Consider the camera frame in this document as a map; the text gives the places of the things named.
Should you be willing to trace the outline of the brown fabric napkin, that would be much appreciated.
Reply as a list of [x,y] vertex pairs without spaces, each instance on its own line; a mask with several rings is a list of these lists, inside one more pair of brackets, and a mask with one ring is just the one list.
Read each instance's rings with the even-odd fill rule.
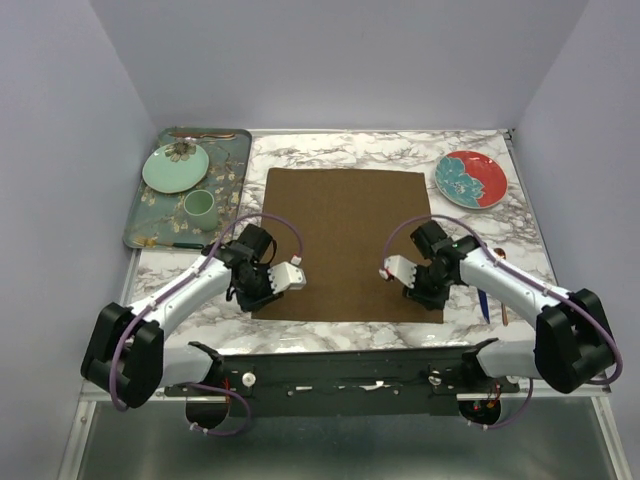
[[262,227],[278,245],[276,263],[301,254],[307,284],[260,311],[260,320],[440,324],[443,313],[404,298],[386,282],[381,261],[422,257],[401,223],[430,211],[422,173],[369,169],[272,168]]

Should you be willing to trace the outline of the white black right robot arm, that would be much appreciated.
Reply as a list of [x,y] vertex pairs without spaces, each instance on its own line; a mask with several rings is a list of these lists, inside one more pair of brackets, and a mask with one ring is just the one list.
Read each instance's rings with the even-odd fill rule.
[[475,232],[453,239],[437,219],[422,218],[411,235],[426,264],[389,255],[379,270],[397,279],[406,298],[428,310],[441,309],[453,286],[487,293],[533,329],[529,340],[489,339],[463,357],[460,379],[480,392],[496,378],[541,379],[569,394],[584,384],[606,385],[621,374],[622,358],[599,297],[542,282],[491,251]]

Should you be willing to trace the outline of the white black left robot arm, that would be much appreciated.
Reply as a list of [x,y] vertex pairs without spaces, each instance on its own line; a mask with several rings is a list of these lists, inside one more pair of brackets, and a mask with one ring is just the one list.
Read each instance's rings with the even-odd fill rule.
[[222,380],[221,355],[198,341],[171,348],[165,342],[216,296],[236,300],[242,311],[251,312],[304,285],[300,257],[277,265],[262,262],[274,243],[266,230],[248,225],[237,239],[206,247],[157,292],[130,306],[104,307],[81,363],[82,377],[109,393],[119,410],[138,408],[157,389],[173,385],[214,393]]

